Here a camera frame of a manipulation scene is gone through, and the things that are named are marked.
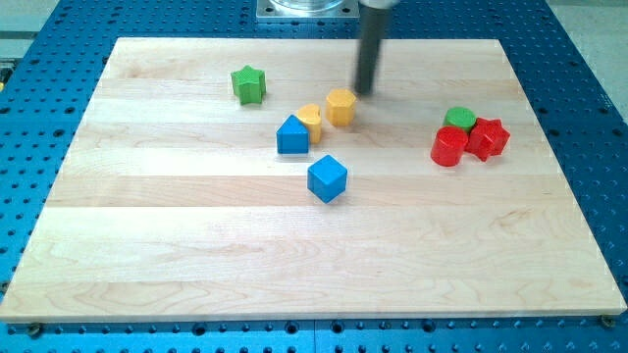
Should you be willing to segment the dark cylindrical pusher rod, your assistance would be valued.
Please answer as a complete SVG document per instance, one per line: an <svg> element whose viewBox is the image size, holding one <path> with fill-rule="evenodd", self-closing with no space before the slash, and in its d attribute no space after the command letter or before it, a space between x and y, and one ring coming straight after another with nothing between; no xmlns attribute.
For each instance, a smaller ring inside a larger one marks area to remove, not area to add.
<svg viewBox="0 0 628 353"><path fill-rule="evenodd" d="M358 95L373 91L381 42L392 11L391 3L362 3L359 46L353 88Z"/></svg>

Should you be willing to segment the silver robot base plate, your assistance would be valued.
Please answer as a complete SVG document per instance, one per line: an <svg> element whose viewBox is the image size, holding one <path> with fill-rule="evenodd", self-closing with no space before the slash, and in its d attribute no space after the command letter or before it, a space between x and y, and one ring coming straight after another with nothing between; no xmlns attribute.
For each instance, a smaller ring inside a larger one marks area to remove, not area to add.
<svg viewBox="0 0 628 353"><path fill-rule="evenodd" d="M357 0L257 0L256 17L263 20L356 19Z"/></svg>

